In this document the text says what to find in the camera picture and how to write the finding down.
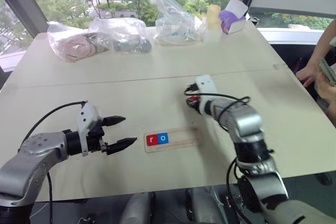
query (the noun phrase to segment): person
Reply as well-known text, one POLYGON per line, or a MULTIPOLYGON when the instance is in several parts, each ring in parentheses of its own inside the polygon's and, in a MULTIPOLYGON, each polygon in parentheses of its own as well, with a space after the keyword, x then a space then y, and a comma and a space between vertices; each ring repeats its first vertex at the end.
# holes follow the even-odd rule
MULTIPOLYGON (((336 19, 326 28, 307 65, 298 71, 296 76, 303 82, 305 88, 310 86, 314 81, 316 82, 319 96, 330 102, 326 115, 336 127, 336 87, 327 81, 319 67, 320 59, 324 58, 333 46, 336 47, 336 19)), ((336 72, 336 64, 332 66, 332 69, 336 72)))

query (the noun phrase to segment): human hand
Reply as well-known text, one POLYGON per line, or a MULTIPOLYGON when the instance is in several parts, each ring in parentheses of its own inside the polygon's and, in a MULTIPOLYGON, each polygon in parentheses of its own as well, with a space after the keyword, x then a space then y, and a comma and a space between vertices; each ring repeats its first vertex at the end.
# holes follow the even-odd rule
POLYGON ((300 81, 304 81, 303 86, 306 88, 311 85, 315 79, 318 71, 318 65, 314 63, 308 63, 304 68, 296 73, 296 77, 300 81))
POLYGON ((336 87, 332 86, 322 71, 319 71, 316 77, 316 85, 318 88, 318 94, 323 99, 336 101, 336 87))

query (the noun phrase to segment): table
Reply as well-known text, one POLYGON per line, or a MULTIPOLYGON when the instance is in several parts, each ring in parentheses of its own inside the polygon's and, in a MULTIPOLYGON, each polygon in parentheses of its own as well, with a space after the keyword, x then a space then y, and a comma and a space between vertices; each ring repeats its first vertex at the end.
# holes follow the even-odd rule
MULTIPOLYGON (((150 37, 154 31, 154 27, 148 28, 150 37)), ((240 33, 224 34, 220 44, 156 46, 150 54, 135 55, 105 51, 68 64, 55 57, 47 41, 46 33, 35 38, 7 85, 26 88, 146 80, 272 69, 285 64, 251 22, 240 33)))

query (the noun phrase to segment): wire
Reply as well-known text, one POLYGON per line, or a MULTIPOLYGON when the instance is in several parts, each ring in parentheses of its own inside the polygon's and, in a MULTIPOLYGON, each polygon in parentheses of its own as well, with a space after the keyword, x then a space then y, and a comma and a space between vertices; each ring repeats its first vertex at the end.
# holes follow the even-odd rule
POLYGON ((215 191, 215 188, 214 186, 211 187, 212 190, 214 191, 214 195, 215 195, 215 198, 216 198, 216 201, 217 201, 217 205, 218 206, 224 206, 224 204, 219 200, 218 196, 217 196, 217 192, 215 191))
POLYGON ((216 93, 187 93, 189 91, 192 91, 192 90, 189 90, 189 89, 186 89, 184 91, 184 95, 187 95, 187 96, 202 96, 202 95, 211 95, 213 97, 225 97, 225 98, 229 98, 229 99, 232 99, 232 100, 235 100, 234 102, 230 103, 227 107, 225 107, 219 114, 218 116, 218 124, 219 126, 226 132, 228 132, 228 129, 224 126, 221 125, 220 123, 220 120, 222 118, 222 116, 224 115, 224 113, 229 109, 231 108, 233 105, 237 104, 237 103, 242 103, 242 104, 247 104, 250 102, 251 100, 251 97, 243 97, 243 98, 236 98, 236 97, 233 97, 232 95, 226 95, 226 94, 216 94, 216 93))
POLYGON ((49 205, 49 202, 48 203, 45 203, 36 213, 32 214, 30 216, 30 218, 34 217, 35 215, 37 215, 39 212, 41 212, 46 206, 49 205))
POLYGON ((82 220, 85 220, 83 217, 80 217, 80 219, 78 220, 77 224, 79 224, 82 220))
POLYGON ((234 99, 236 100, 236 101, 234 101, 234 102, 232 102, 232 103, 230 103, 227 107, 225 107, 221 112, 220 112, 220 114, 219 114, 219 116, 218 116, 218 124, 219 124, 219 126, 224 130, 224 131, 226 131, 226 132, 228 132, 228 129, 227 128, 225 128, 224 126, 222 126, 221 125, 221 118, 222 118, 222 116, 224 115, 224 113, 229 109, 229 108, 231 108, 233 105, 235 105, 235 104, 237 104, 237 103, 242 103, 242 104, 247 104, 250 100, 251 100, 251 98, 250 97, 243 97, 243 98, 236 98, 236 97, 234 97, 234 99))
POLYGON ((236 180, 238 181, 238 176, 237 176, 237 162, 235 162, 235 167, 233 168, 233 173, 235 175, 236 180))
MULTIPOLYGON (((26 141, 26 139, 28 139, 30 137, 30 135, 32 134, 32 132, 37 128, 37 126, 44 120, 46 119, 48 116, 50 116, 51 114, 55 113, 56 111, 63 109, 65 107, 68 106, 72 106, 72 105, 81 105, 84 106, 85 103, 87 103, 86 101, 81 101, 81 102, 71 102, 71 103, 66 103, 64 105, 61 105, 53 110, 51 110, 50 112, 48 112, 47 114, 45 114, 40 120, 37 121, 37 123, 34 124, 34 126, 30 129, 30 131, 27 133, 27 135, 25 136, 25 138, 23 139, 20 148, 18 151, 20 151, 22 144, 26 141)), ((52 187, 52 183, 51 183, 51 177, 49 172, 47 173, 47 178, 48 178, 48 184, 49 184, 49 224, 53 224, 53 213, 52 213, 52 203, 53 203, 53 187, 52 187)))
POLYGON ((42 122, 44 121, 45 118, 47 118, 48 116, 50 116, 51 114, 53 114, 54 112, 60 110, 60 109, 63 109, 65 107, 68 107, 68 106, 72 106, 72 105, 77 105, 77 104, 80 104, 82 106, 84 106, 86 102, 85 101, 81 101, 81 102, 71 102, 71 103, 67 103, 67 104, 64 104, 62 106, 59 106, 55 109, 53 109, 52 111, 50 111, 49 113, 45 114, 40 120, 37 121, 37 123, 35 123, 35 125, 30 129, 30 131, 27 133, 27 135, 25 136, 25 138, 23 139, 22 143, 21 143, 21 146, 23 144, 23 142, 30 137, 30 135, 32 134, 32 132, 36 129, 36 127, 42 122))
POLYGON ((53 185, 51 184, 51 177, 50 173, 47 173, 47 178, 48 178, 48 184, 49 184, 49 224, 53 224, 53 211, 52 211, 52 203, 53 203, 53 185))
POLYGON ((239 100, 239 98, 233 97, 231 95, 226 95, 226 94, 216 94, 216 93, 187 93, 188 90, 184 91, 184 95, 192 97, 194 95, 212 95, 213 97, 226 97, 226 98, 230 98, 233 100, 239 100))
POLYGON ((236 205, 236 202, 233 200, 233 197, 232 197, 232 193, 231 193, 231 189, 230 189, 230 183, 229 183, 229 178, 230 178, 230 172, 231 172, 231 169, 233 167, 233 165, 236 163, 236 159, 234 159, 227 172, 226 172, 226 188, 227 188, 227 192, 228 192, 228 197, 229 197, 229 200, 231 202, 231 205, 233 206, 234 210, 241 216, 241 218, 247 223, 247 224, 252 224, 252 222, 241 212, 241 210, 238 208, 238 206, 236 205))

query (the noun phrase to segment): white table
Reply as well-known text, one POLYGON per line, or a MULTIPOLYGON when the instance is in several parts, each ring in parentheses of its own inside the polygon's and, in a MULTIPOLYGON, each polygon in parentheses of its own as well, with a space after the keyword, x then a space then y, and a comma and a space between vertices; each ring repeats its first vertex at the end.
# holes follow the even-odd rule
MULTIPOLYGON (((207 62, 203 58, 210 57, 217 63, 213 64, 216 71, 219 71, 219 62, 223 62, 226 69, 226 72, 222 70, 212 75, 220 93, 252 97, 251 105, 263 118, 266 143, 276 151, 274 157, 283 177, 335 170, 334 127, 254 27, 248 25, 241 35, 236 34, 242 45, 248 44, 245 40, 249 41, 252 37, 254 47, 243 50, 238 47, 238 42, 233 45, 233 40, 232 44, 223 47, 222 55, 217 57, 199 55, 195 50, 194 58, 199 61, 191 64, 194 65, 192 72, 188 72, 190 69, 186 65, 180 65, 180 62, 186 64, 191 55, 180 53, 180 57, 175 57, 174 70, 167 70, 163 65, 165 62, 173 66, 167 55, 153 55, 152 58, 157 58, 144 58, 147 65, 139 64, 148 69, 156 62, 157 71, 136 71, 137 64, 132 63, 134 58, 128 55, 124 60, 127 68, 115 69, 110 75, 104 71, 93 75, 89 71, 92 66, 98 69, 99 64, 102 69, 108 69, 107 65, 115 59, 113 56, 108 58, 106 53, 69 64, 54 61, 55 56, 49 52, 44 55, 49 59, 45 64, 49 62, 52 66, 47 68, 53 69, 53 72, 41 70, 37 67, 36 59, 40 58, 37 48, 42 50, 47 45, 45 40, 35 40, 0 93, 3 141, 0 165, 15 155, 24 135, 42 115, 61 104, 87 99, 100 108, 102 116, 123 115, 127 118, 121 124, 105 128, 106 142, 134 136, 138 140, 126 150, 111 156, 98 152, 85 158, 76 155, 56 165, 51 170, 55 200, 224 184, 228 164, 235 157, 233 144, 213 120, 206 120, 188 108, 183 95, 185 87, 194 82, 195 75, 209 73, 211 65, 203 64, 207 62), (235 55, 234 47, 241 52, 240 56, 235 55), (222 59, 223 55, 227 56, 227 60, 222 59), (247 65, 245 60, 254 65, 247 65), (47 77, 38 78, 32 69, 27 70, 24 66, 30 66, 36 73, 43 72, 47 77), (81 78, 76 75, 64 78, 72 69, 81 78), (149 154, 144 151, 145 133, 189 125, 197 125, 201 129, 204 136, 202 145, 149 154)), ((199 48, 198 52, 204 52, 206 46, 199 44, 194 47, 199 48)), ((158 50, 187 52, 184 47, 158 50)), ((76 107, 61 110, 43 122, 36 132, 75 130, 78 112, 76 107)), ((38 200, 48 200, 46 183, 38 200)))
MULTIPOLYGON (((148 28, 151 37, 154 30, 148 28)), ((26 88, 145 80, 273 69, 274 65, 285 64, 250 22, 240 33, 223 35, 220 44, 156 46, 150 54, 106 51, 76 63, 64 63, 55 57, 47 41, 47 34, 35 38, 8 85, 26 88)))

